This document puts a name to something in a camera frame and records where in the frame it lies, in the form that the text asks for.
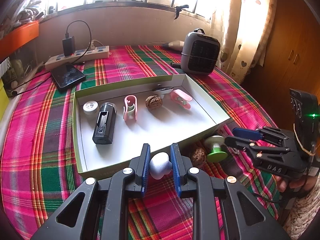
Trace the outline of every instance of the power strip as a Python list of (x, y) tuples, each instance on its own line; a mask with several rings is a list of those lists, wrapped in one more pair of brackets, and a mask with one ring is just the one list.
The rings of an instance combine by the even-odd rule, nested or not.
[[(44, 64), (46, 70), (52, 70), (64, 63), (73, 62), (77, 57), (80, 57), (86, 49), (77, 50), (71, 56), (65, 56), (60, 54), (48, 59)], [(94, 50), (89, 50), (81, 59), (80, 62), (98, 59), (98, 58), (108, 58), (110, 55), (109, 46), (95, 47)]]

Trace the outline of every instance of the pink and green clip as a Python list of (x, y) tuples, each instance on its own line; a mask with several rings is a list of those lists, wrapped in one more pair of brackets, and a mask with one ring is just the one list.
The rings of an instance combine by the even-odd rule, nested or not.
[(137, 120), (137, 111), (137, 98), (133, 95), (126, 96), (124, 99), (123, 119), (127, 121), (128, 117), (134, 116), (134, 119)]
[(183, 92), (182, 90), (180, 90), (180, 89), (173, 90), (170, 93), (170, 97), (171, 97), (171, 100), (173, 100), (174, 102), (179, 104), (184, 109), (190, 109), (191, 108), (191, 106), (188, 103), (188, 101), (191, 101), (192, 97), (189, 96), (188, 94), (186, 94), (185, 92)]
[(223, 152), (220, 148), (222, 144), (224, 144), (224, 137), (220, 135), (211, 136), (204, 141), (204, 145), (211, 149), (207, 155), (208, 162), (217, 163), (228, 157), (228, 153)]

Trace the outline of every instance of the person's hand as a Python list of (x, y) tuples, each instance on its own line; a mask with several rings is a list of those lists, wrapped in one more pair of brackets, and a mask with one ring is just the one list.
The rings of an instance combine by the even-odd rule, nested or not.
[[(281, 177), (279, 177), (279, 176), (275, 176), (275, 177), (276, 177), (276, 182), (277, 182), (277, 189), (278, 189), (280, 192), (284, 192), (285, 189), (286, 189), (287, 186), (288, 186), (288, 183), (287, 183), (283, 178), (281, 178)], [(305, 179), (306, 179), (306, 176), (303, 175), (300, 179), (291, 181), (291, 182), (289, 183), (289, 187), (290, 187), (290, 188), (301, 187), (301, 186), (303, 186)], [(303, 187), (303, 189), (304, 189), (305, 191), (310, 191), (310, 190), (314, 187), (314, 185), (316, 184), (317, 179), (318, 179), (317, 176), (314, 176), (314, 177), (308, 176), (307, 183), (306, 183), (306, 185)]]

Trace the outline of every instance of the plaid tablecloth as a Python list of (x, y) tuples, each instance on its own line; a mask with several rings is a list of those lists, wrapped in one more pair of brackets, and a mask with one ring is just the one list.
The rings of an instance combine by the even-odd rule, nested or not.
[[(1, 194), (9, 220), (24, 239), (29, 239), (83, 181), (77, 173), (72, 140), (75, 89), (182, 73), (170, 67), (170, 62), (180, 62), (180, 54), (159, 46), (111, 47), (110, 52), (108, 59), (78, 66), (87, 79), (73, 90), (61, 94), (49, 79), (23, 94), (12, 115), (1, 159)], [(29, 88), (48, 75), (34, 79)], [(220, 70), (191, 77), (233, 118), (221, 133), (231, 134), (236, 126), (274, 126), (258, 103)], [(245, 153), (232, 153), (220, 163), (206, 163), (203, 169), (218, 178), (235, 176), (249, 191), (278, 198), (274, 178), (254, 169)], [(276, 206), (260, 201), (277, 218)], [(217, 207), (221, 225), (218, 202)], [(192, 239), (192, 199), (177, 197), (172, 175), (160, 181), (150, 178), (146, 197), (130, 200), (129, 211), (130, 239)]]

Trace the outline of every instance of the orange shelf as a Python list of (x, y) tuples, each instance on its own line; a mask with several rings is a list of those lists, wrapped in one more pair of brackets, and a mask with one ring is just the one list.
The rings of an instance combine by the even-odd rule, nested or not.
[(0, 62), (15, 50), (39, 36), (39, 22), (27, 23), (4, 36), (0, 40)]

